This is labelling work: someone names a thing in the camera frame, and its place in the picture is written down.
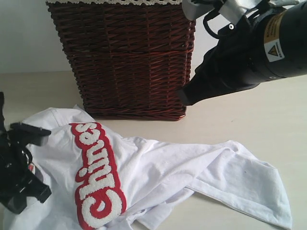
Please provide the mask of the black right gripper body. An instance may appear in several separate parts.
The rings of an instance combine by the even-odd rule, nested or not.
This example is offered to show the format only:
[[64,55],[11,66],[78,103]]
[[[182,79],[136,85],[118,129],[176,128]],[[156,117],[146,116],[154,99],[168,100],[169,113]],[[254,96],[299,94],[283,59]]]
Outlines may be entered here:
[[195,76],[215,78],[230,89],[230,93],[252,89],[266,81],[263,61],[262,35],[265,20],[260,16],[240,19],[237,25],[229,23],[214,33],[206,16],[206,31],[218,39],[197,67]]

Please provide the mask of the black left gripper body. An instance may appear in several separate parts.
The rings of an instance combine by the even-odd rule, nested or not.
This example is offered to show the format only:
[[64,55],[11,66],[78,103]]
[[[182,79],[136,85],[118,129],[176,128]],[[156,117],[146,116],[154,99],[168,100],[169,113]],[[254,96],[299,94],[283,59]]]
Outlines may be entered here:
[[33,157],[26,146],[14,143],[8,134],[0,136],[0,192],[26,191],[31,177],[28,166]]

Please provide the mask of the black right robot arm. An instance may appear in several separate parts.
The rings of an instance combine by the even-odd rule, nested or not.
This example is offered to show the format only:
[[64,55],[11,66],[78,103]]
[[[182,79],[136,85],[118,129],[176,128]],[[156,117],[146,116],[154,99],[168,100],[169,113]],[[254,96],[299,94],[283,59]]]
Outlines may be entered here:
[[183,105],[306,74],[306,1],[185,0],[182,10],[218,41],[178,91]]

